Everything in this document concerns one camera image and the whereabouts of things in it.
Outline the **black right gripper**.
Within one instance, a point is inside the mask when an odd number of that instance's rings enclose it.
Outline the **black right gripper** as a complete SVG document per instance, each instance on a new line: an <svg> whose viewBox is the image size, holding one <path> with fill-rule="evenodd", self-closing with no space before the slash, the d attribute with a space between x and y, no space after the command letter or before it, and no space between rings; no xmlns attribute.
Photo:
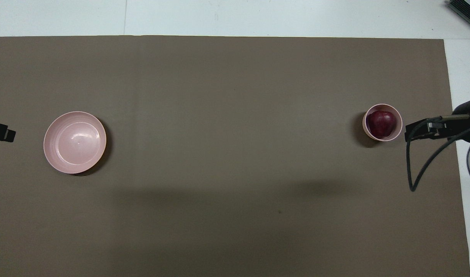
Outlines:
<svg viewBox="0 0 470 277"><path fill-rule="evenodd" d="M450 115L425 118L405 127L405 141L442 140L470 128L470 100L457 106Z"/></svg>

